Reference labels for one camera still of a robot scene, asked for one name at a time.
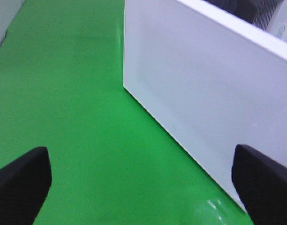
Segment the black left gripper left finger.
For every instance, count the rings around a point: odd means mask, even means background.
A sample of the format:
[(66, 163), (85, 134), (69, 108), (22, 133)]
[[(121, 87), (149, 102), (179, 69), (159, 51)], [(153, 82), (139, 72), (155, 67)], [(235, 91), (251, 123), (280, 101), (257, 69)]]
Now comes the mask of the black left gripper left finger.
[(31, 225), (52, 184), (47, 147), (35, 147), (0, 169), (0, 225)]

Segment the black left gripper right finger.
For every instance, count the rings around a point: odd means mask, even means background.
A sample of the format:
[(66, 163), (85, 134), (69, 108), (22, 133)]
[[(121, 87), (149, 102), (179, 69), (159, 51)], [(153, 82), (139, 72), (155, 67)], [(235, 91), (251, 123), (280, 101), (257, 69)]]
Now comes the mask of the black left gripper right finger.
[(238, 144), (232, 183), (255, 225), (287, 225), (287, 168), (260, 151)]

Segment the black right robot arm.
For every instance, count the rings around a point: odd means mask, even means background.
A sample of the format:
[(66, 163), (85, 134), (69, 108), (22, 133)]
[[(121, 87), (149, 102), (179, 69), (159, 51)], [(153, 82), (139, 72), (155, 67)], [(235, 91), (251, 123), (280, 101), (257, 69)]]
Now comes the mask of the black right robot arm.
[(253, 23), (259, 3), (258, 0), (207, 0), (207, 2), (249, 23)]

